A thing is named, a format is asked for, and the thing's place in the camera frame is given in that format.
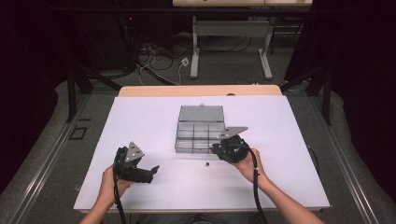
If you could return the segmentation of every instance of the white desk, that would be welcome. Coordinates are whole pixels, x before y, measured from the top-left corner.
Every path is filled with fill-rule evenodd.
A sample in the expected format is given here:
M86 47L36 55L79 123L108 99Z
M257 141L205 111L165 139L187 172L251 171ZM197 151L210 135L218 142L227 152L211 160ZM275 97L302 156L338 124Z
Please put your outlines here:
M225 92L233 92L232 87ZM137 89L137 95L146 95L142 88ZM81 212L91 209L102 172L113 162L119 147L134 141L146 154L138 167L160 165L160 169L151 184L132 184L125 192L121 198L125 212L257 211L252 184L230 164L216 155L176 153L180 107L199 104L222 105L226 126L248 126L241 137L260 150L266 173L291 197L311 209L330 206L286 97L238 95L116 97L74 208ZM259 194L263 208L275 208L263 193ZM118 211L114 206L110 212Z
M173 0L174 7L309 7L312 0ZM262 71L265 79L273 78L267 59L269 42L275 25L275 18L269 21L198 21L192 17L192 59L191 78L198 77L199 35L248 35L263 37L259 49Z

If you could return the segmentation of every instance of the white table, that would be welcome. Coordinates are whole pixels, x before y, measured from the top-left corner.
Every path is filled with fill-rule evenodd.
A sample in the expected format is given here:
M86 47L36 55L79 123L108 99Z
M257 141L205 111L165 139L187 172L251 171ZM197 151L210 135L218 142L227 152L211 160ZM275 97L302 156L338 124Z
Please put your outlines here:
M137 89L140 94L143 88ZM261 152L266 173L292 198L310 209L330 206L287 98L237 95L116 97L74 208L91 209L102 172L119 147L134 141L146 154L138 167L160 169L151 184L132 184L125 192L121 201L126 213L257 211L252 184L230 164L212 154L176 153L180 107L199 104L222 105L226 126L248 126L241 137ZM276 208L259 194L264 209ZM114 206L110 212L118 211Z
M173 0L174 7L309 7L312 0ZM257 36L264 39L259 49L262 71L265 79L273 78L267 59L275 18L268 21L198 21L192 17L192 57L191 78L198 77L198 36L199 35L234 35Z

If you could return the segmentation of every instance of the desk leg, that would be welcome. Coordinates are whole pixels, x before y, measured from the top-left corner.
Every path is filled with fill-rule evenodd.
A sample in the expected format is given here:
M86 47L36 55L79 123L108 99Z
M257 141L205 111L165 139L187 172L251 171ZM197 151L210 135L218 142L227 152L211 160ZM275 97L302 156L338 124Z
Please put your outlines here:
M198 77L198 59L199 59L199 49L198 49L198 34L197 34L197 18L192 17L192 60L191 60L191 78Z
M262 62L262 71L264 72L265 79L267 80L271 80L273 78L270 69L270 64L268 63L267 60L267 52L270 46L270 40L271 40L272 32L274 30L274 25L275 25L275 17L272 17L270 18L270 21L268 23L263 49L259 49L260 61Z

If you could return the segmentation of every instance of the power outlet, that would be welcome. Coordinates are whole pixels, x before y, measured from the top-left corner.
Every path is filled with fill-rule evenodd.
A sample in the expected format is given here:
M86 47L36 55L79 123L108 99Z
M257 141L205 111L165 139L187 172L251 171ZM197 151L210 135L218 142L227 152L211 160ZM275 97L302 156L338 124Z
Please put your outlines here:
M189 65L189 59L188 58L184 58L183 60L181 60L181 64L183 64L183 66L187 66Z

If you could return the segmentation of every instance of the desk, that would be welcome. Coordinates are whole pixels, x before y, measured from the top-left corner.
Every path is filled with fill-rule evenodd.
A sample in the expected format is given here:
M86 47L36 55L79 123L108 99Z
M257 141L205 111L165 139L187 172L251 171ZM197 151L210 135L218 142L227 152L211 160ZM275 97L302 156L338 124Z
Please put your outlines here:
M174 7L309 7L312 0L173 0ZM264 38L259 49L262 71L265 79L273 78L267 59L270 39L275 25L275 18L269 21L198 21L192 17L192 59L191 78L198 77L198 36L199 35L249 35Z
M125 192L125 212L257 211L251 183L230 164L213 154L176 153L180 107L199 104L222 105L226 126L248 126L241 137L260 150L266 173L291 197L311 209L330 206L287 98L276 86L247 85L122 88L74 208L91 209L102 172L118 147L134 141L146 154L138 166L160 169L151 184L132 184ZM264 209L276 208L263 193L260 200ZM115 206L109 211L118 212Z

